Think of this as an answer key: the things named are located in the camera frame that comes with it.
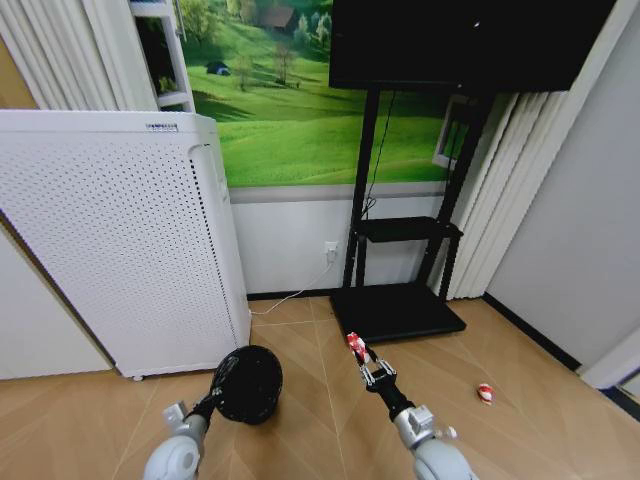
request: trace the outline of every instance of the wall outlet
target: wall outlet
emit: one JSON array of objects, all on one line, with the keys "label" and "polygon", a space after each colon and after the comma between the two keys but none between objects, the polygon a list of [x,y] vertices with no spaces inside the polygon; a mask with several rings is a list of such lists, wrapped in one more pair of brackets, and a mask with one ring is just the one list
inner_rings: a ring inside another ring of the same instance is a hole
[{"label": "wall outlet", "polygon": [[327,256],[327,263],[335,262],[338,256],[338,242],[324,242],[324,254]]},{"label": "wall outlet", "polygon": [[324,253],[332,253],[338,251],[338,242],[324,242]]}]

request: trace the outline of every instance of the small house in picture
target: small house in picture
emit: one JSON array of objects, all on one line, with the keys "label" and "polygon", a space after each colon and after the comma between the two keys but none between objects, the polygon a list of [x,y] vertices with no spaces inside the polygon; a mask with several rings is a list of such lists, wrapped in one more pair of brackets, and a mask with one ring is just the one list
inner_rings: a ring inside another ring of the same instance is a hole
[{"label": "small house in picture", "polygon": [[298,19],[299,14],[295,8],[272,5],[262,11],[259,24],[267,30],[291,35],[298,25]]}]

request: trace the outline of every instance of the small toy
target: small toy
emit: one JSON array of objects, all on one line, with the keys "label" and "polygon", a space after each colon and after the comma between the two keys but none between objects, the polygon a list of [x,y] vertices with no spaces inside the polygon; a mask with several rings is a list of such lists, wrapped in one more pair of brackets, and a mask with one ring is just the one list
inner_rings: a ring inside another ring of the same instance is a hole
[{"label": "small toy", "polygon": [[351,332],[347,335],[347,343],[349,344],[353,354],[359,357],[360,362],[358,363],[369,363],[371,361],[371,358],[367,353],[367,346],[357,333]]},{"label": "small toy", "polygon": [[478,385],[478,389],[476,391],[478,392],[478,397],[480,397],[480,400],[482,400],[483,403],[486,403],[487,405],[493,404],[493,387],[491,387],[491,385],[488,383],[481,383]]}]

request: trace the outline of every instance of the white air purifier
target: white air purifier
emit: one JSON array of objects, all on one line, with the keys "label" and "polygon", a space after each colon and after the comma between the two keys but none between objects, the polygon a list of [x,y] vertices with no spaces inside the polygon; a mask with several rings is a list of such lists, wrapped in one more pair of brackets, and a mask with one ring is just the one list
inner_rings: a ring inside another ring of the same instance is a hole
[{"label": "white air purifier", "polygon": [[0,111],[0,208],[127,377],[215,368],[250,313],[216,123]]}]

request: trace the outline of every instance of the white curtain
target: white curtain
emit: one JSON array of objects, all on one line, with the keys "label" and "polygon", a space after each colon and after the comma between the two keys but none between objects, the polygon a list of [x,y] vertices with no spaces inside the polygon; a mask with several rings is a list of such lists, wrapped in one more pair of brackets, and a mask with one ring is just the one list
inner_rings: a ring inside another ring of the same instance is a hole
[{"label": "white curtain", "polygon": [[570,91],[508,99],[488,148],[479,145],[483,158],[474,161],[481,166],[467,177],[456,206],[453,223],[464,236],[449,299],[486,291],[637,3],[616,2]]},{"label": "white curtain", "polygon": [[0,33],[42,109],[158,109],[127,0],[1,0]]}]

